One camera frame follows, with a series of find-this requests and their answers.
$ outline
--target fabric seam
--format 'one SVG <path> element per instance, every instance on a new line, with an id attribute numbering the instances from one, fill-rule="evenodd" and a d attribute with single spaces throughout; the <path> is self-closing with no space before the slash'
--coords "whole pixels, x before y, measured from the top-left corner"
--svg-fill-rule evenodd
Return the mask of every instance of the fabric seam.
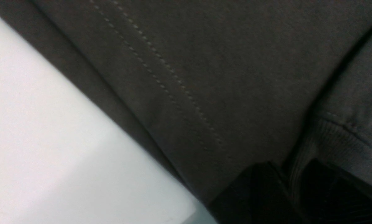
<path id="1" fill-rule="evenodd" d="M 93 7 L 99 12 L 99 14 L 103 17 L 103 19 L 108 23 L 109 27 L 113 29 L 115 34 L 119 36 L 119 38 L 122 40 L 123 43 L 126 44 L 126 46 L 132 51 L 133 55 L 142 63 L 143 67 L 146 68 L 146 70 L 152 75 L 152 77 L 155 79 L 157 84 L 160 86 L 160 88 L 163 89 L 163 91 L 167 94 L 168 98 L 170 99 L 171 103 L 173 103 L 177 109 L 177 112 L 182 116 L 182 119 L 188 126 L 188 128 L 193 132 L 193 134 L 196 136 L 199 144 L 201 147 L 208 151 L 207 146 L 202 141 L 201 137 L 198 135 L 197 131 L 190 125 L 189 120 L 184 115 L 184 112 L 180 105 L 176 102 L 174 96 L 169 92 L 169 90 L 165 87 L 165 85 L 159 80 L 159 78 L 153 73 L 153 71 L 150 69 L 150 67 L 145 63 L 145 61 L 139 56 L 139 54 L 136 52 L 136 50 L 130 45 L 130 43 L 123 37 L 123 35 L 115 28 L 114 24 L 111 23 L 110 19 L 104 14 L 104 12 L 100 9 L 100 7 L 95 3 L 94 0 L 89 0 L 91 4 L 93 4 Z"/>
<path id="2" fill-rule="evenodd" d="M 129 17 L 129 15 L 123 10 L 123 8 L 120 6 L 118 1 L 111 1 L 113 4 L 116 5 L 116 7 L 122 12 L 123 16 L 125 17 L 126 21 L 128 21 L 133 28 L 142 36 L 142 39 L 146 44 L 148 45 L 149 49 L 153 51 L 154 55 L 164 64 L 165 68 L 172 74 L 172 77 L 175 78 L 176 82 L 180 85 L 180 89 L 186 94 L 187 98 L 190 100 L 190 102 L 193 104 L 195 110 L 197 111 L 197 114 L 199 117 L 203 120 L 205 125 L 208 127 L 210 132 L 215 136 L 215 140 L 217 144 L 219 145 L 220 149 L 222 148 L 222 140 L 220 139 L 218 133 L 216 132 L 215 128 L 211 125 L 209 121 L 207 121 L 207 117 L 202 112 L 200 106 L 198 105 L 197 101 L 193 98 L 193 95 L 190 93 L 190 91 L 186 90 L 186 86 L 184 85 L 184 82 L 179 78 L 178 75 L 176 75 L 175 70 L 169 63 L 162 57 L 162 55 L 157 51 L 157 49 L 154 47 L 154 45 L 151 43 L 151 41 L 146 37 L 146 35 L 143 33 L 143 31 L 140 29 L 140 27 Z"/>

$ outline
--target dark gray fabric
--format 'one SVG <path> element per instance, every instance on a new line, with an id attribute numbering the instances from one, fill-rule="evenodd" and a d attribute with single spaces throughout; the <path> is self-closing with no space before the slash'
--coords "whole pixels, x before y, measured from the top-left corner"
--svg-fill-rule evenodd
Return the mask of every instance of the dark gray fabric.
<path id="1" fill-rule="evenodd" d="M 291 171 L 295 202 L 314 158 L 372 186 L 372 30 L 362 42 L 315 106 Z"/>
<path id="2" fill-rule="evenodd" d="M 372 1 L 35 4 L 204 203 L 247 166 L 284 161 L 311 103 L 372 27 Z"/>

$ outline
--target gray cloth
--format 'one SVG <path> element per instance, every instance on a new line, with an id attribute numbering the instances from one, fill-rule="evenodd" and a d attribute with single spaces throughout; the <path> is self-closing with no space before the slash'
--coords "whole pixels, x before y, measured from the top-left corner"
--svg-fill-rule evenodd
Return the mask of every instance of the gray cloth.
<path id="1" fill-rule="evenodd" d="M 206 204 L 247 166 L 285 160 L 372 27 L 372 1 L 34 2 L 42 14 L 0 14 Z"/>

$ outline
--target ribbed fabric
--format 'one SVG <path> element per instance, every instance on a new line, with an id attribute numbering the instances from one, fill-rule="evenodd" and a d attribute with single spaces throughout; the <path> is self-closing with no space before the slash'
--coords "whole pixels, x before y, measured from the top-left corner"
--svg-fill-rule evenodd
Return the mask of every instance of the ribbed fabric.
<path id="1" fill-rule="evenodd" d="M 302 140 L 290 175 L 292 199 L 299 203 L 301 176 L 312 159 L 338 166 L 353 176 L 372 184 L 372 148 L 347 127 L 321 117 L 312 119 Z"/>

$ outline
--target white surface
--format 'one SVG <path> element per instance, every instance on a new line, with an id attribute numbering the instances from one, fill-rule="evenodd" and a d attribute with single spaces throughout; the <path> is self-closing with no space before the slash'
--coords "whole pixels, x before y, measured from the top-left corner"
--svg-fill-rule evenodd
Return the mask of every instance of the white surface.
<path id="1" fill-rule="evenodd" d="M 201 217 L 190 218 L 196 211 Z M 180 224 L 187 218 L 214 223 L 0 19 L 0 224 Z"/>

